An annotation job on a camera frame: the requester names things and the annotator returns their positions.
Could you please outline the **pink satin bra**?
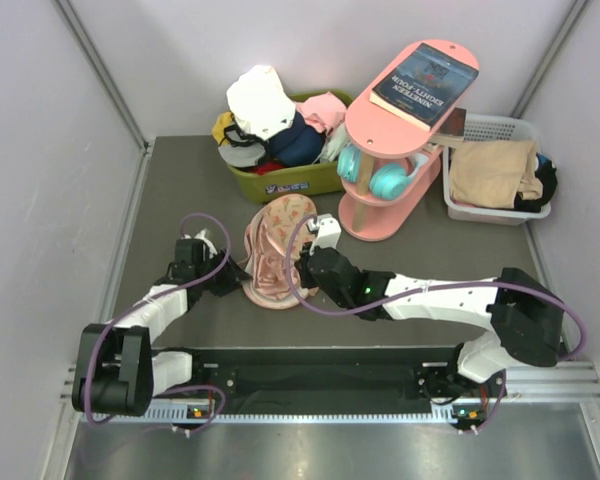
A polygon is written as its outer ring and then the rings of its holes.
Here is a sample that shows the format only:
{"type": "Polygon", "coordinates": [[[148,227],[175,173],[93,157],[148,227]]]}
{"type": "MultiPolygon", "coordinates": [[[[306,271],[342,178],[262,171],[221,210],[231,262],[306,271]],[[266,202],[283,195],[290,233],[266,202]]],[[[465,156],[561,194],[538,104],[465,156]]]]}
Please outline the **pink satin bra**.
{"type": "Polygon", "coordinates": [[[286,310],[299,304],[286,277],[286,253],[295,223],[280,215],[262,214],[245,231],[245,271],[251,277],[243,283],[247,298],[259,307],[286,310]]]}

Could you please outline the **floral mesh laundry bag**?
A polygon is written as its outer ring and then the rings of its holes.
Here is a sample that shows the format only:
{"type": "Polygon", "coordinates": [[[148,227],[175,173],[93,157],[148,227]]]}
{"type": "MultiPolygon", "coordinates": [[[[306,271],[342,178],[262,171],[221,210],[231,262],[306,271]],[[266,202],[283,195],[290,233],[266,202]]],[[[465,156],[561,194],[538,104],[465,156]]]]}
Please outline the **floral mesh laundry bag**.
{"type": "MultiPolygon", "coordinates": [[[[293,221],[296,225],[306,216],[313,215],[317,212],[314,202],[307,196],[301,194],[288,194],[279,197],[268,204],[266,204],[254,217],[257,218],[262,214],[273,215],[277,214],[282,217],[283,220],[293,221]]],[[[296,235],[294,240],[289,241],[287,251],[291,252],[291,260],[297,261],[300,256],[300,251],[305,243],[311,242],[314,236],[311,235],[306,228],[302,228],[296,235]]]]}

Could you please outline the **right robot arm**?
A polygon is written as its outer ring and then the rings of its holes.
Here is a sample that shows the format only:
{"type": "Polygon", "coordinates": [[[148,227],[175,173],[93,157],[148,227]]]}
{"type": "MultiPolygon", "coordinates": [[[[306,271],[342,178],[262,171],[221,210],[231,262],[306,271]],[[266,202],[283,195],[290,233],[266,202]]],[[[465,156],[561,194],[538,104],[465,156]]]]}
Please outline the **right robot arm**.
{"type": "Polygon", "coordinates": [[[548,368],[560,357],[559,299],[531,276],[505,268],[469,282],[411,278],[361,270],[334,248],[305,246],[294,266],[302,287],[322,290],[341,311],[367,321],[423,319],[482,329],[456,347],[446,380],[467,396],[494,374],[514,366],[548,368]]]}

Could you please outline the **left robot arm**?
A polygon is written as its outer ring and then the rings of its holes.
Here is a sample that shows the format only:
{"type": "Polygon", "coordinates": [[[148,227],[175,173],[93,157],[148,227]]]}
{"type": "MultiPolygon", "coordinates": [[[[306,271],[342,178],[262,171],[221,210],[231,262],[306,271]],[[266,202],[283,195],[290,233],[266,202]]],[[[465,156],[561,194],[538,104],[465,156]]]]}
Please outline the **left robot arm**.
{"type": "Polygon", "coordinates": [[[140,417],[152,399],[176,388],[196,396],[205,370],[182,350],[156,353],[152,343],[209,292],[223,297],[251,276],[224,249],[201,236],[176,242],[175,259],[148,293],[108,323],[87,325],[80,337],[72,386],[75,410],[93,424],[140,417]]]}

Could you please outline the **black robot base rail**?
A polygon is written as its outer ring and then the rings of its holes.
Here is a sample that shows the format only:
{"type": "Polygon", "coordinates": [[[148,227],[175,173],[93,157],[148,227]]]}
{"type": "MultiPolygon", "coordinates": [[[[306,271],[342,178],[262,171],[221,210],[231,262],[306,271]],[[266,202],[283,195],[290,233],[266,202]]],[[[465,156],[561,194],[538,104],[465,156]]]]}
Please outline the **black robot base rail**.
{"type": "Polygon", "coordinates": [[[192,351],[195,384],[219,387],[228,414],[428,413],[437,403],[478,406],[498,395],[456,373],[452,347],[227,348],[192,351]]]}

